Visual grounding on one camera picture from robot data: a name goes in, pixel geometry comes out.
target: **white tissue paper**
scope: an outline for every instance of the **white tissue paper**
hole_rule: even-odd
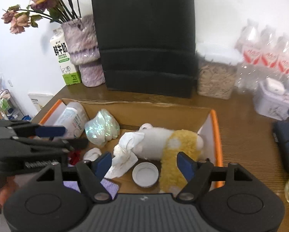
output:
[[[137,161],[137,156],[132,152],[134,146],[144,139],[144,133],[127,132],[119,140],[119,144],[113,150],[112,165],[105,178],[113,179],[125,174]]]

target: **purple cloth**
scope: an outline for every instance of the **purple cloth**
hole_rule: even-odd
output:
[[[64,186],[72,188],[78,192],[80,192],[79,186],[77,181],[64,181]],[[114,199],[115,195],[119,191],[119,185],[114,184],[106,179],[102,179],[101,184],[104,186],[104,188],[108,191],[108,193],[111,195],[112,199]]]

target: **round white lid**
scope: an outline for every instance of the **round white lid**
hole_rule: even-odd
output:
[[[238,50],[217,44],[198,43],[196,51],[200,57],[208,62],[236,66],[244,61],[243,55]]]
[[[158,169],[150,162],[142,162],[133,169],[133,180],[140,187],[151,187],[158,179]]]

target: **yellow fuzzy fabric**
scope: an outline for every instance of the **yellow fuzzy fabric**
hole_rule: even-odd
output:
[[[184,152],[193,160],[201,154],[196,149],[197,134],[187,130],[177,130],[168,138],[161,159],[162,169],[159,179],[160,190],[173,193],[175,196],[187,184],[186,179],[177,167],[177,154]]]

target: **wooden table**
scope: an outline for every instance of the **wooden table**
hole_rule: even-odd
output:
[[[88,88],[83,84],[65,86],[33,119],[39,122],[51,106],[61,98],[77,100],[148,101],[210,107],[216,110],[221,132],[224,165],[235,161],[264,182],[285,203],[285,217],[279,232],[289,232],[289,204],[284,197],[288,175],[283,171],[277,146],[271,133],[273,119],[258,115],[251,95],[233,94],[229,100],[202,97],[158,96],[142,93],[109,91],[105,85]]]

